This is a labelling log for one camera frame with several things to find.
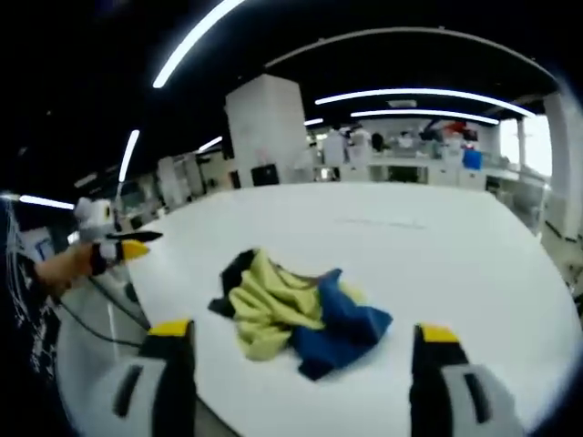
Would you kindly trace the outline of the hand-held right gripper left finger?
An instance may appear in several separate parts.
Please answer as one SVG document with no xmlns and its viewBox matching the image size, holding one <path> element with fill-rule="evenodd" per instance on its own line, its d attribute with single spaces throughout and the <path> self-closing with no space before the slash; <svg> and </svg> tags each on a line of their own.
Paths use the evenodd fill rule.
<svg viewBox="0 0 583 437">
<path fill-rule="evenodd" d="M 94 386 L 96 436 L 195 434 L 194 322 L 152 327 L 128 356 Z"/>
</svg>

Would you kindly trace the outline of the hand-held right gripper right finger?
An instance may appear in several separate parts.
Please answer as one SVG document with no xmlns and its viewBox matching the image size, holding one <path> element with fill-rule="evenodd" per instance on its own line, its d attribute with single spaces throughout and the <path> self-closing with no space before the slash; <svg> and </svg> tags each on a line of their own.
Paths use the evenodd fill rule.
<svg viewBox="0 0 583 437">
<path fill-rule="evenodd" d="M 446 327 L 414 326 L 409 391 L 413 436 L 523 436 L 514 398 L 486 366 L 472 363 Z"/>
</svg>

